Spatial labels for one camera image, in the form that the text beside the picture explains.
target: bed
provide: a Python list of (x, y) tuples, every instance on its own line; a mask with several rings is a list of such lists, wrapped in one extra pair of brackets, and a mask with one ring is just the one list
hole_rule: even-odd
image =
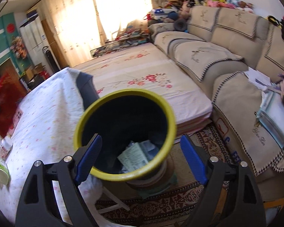
[(153, 44), (114, 52), (75, 69), (94, 76), (100, 97), (126, 88), (142, 88), (161, 95), (173, 108), (178, 137), (197, 132), (210, 123), (211, 101)]

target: sofa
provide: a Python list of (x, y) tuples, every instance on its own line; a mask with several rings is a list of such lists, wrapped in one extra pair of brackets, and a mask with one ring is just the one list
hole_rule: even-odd
[(253, 170), (265, 202), (284, 198), (284, 148), (256, 121), (262, 91), (243, 74), (248, 67), (272, 82), (284, 72), (281, 29), (237, 9), (195, 6), (188, 33), (173, 23), (149, 27), (153, 43), (212, 100), (212, 120), (235, 162)]

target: pile of stuffed toys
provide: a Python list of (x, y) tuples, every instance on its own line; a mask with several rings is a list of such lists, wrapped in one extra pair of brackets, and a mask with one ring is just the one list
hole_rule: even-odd
[(203, 5), (209, 7), (227, 7), (254, 13), (253, 4), (239, 0), (190, 0), (190, 3), (194, 3), (194, 5)]

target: beige curtain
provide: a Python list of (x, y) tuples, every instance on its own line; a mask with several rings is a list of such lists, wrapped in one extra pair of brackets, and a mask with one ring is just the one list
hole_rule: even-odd
[(46, 19), (70, 66), (91, 60), (90, 51), (113, 40), (128, 23), (146, 29), (143, 20), (163, 0), (42, 0)]

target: trash can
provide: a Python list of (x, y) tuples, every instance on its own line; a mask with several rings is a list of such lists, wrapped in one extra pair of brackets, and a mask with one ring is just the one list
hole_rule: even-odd
[[(91, 174), (108, 181), (129, 181), (159, 168), (174, 143), (176, 123), (172, 108), (161, 96), (144, 89), (123, 89), (87, 108), (75, 130), (75, 150), (87, 145), (95, 133), (102, 136), (102, 149)], [(146, 140), (160, 149), (158, 154), (147, 165), (121, 173), (117, 157), (131, 141)]]

